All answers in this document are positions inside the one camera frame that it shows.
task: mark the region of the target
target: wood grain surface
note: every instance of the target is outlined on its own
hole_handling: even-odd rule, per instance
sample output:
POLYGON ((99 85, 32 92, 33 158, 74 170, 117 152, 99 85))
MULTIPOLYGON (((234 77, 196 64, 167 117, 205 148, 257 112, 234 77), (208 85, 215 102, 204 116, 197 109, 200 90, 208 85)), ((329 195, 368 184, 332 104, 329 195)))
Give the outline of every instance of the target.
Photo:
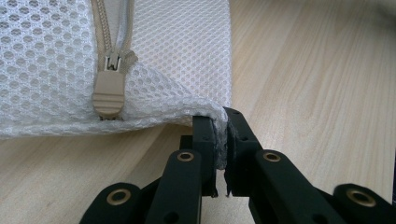
MULTIPOLYGON (((391 200, 396 4, 231 0, 233 108, 264 148, 329 193, 355 183, 391 200)), ((163 125, 102 136, 0 141, 1 223, 78 223, 101 189, 161 176, 179 137, 163 125)), ((247 199, 203 198, 202 223, 253 223, 247 199)))

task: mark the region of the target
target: beige zipper pull tab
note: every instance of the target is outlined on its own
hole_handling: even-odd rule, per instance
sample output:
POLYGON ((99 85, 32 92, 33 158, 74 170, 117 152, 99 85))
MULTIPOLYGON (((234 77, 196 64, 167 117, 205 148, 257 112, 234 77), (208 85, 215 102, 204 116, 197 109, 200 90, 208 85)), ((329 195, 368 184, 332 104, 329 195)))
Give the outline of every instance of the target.
POLYGON ((98 72, 92 99, 101 119, 116 119, 124 106, 125 75, 120 71, 124 56, 115 47, 109 49, 105 70, 98 72))

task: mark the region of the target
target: zipper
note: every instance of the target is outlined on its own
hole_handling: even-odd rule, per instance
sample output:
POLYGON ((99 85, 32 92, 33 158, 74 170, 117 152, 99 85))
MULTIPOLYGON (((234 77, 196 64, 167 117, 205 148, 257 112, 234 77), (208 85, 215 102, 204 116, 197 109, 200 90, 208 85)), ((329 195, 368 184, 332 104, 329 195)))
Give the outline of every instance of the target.
POLYGON ((117 41, 111 44, 106 7, 103 0, 91 0, 96 32, 98 67, 92 103, 100 119, 121 119, 124 106, 125 76, 137 61, 130 50, 134 1, 124 0, 117 41))

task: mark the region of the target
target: wooden table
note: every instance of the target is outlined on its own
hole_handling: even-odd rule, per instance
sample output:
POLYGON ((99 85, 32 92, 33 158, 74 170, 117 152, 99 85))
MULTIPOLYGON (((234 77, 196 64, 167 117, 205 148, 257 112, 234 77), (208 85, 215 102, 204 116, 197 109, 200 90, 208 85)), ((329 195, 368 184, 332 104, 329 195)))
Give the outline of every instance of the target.
MULTIPOLYGON (((391 1, 231 0, 233 107, 264 148, 327 192, 342 183, 391 200, 396 19, 391 1)), ((147 185, 179 137, 163 125, 104 136, 0 141, 2 223, 78 223, 99 191, 147 185)), ((204 198, 202 223, 252 223, 248 200, 204 198)))

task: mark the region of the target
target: metal screw hole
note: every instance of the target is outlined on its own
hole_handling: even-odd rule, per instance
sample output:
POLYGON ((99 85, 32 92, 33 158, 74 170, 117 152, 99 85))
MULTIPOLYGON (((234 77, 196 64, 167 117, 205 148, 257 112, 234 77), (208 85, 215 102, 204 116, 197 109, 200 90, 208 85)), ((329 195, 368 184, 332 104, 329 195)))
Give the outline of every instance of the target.
POLYGON ((131 191, 128 189, 115 189, 107 195, 107 202, 111 205, 126 203, 131 198, 131 191))
POLYGON ((347 190, 346 196, 352 202, 360 204, 365 207, 374 207, 376 205, 376 201, 372 196, 358 189, 347 190))
POLYGON ((268 161, 280 161, 280 157, 272 152, 264 153, 264 158, 268 161))
POLYGON ((181 152, 177 155, 177 159, 180 161, 192 161, 194 159, 194 155, 190 152, 181 152))

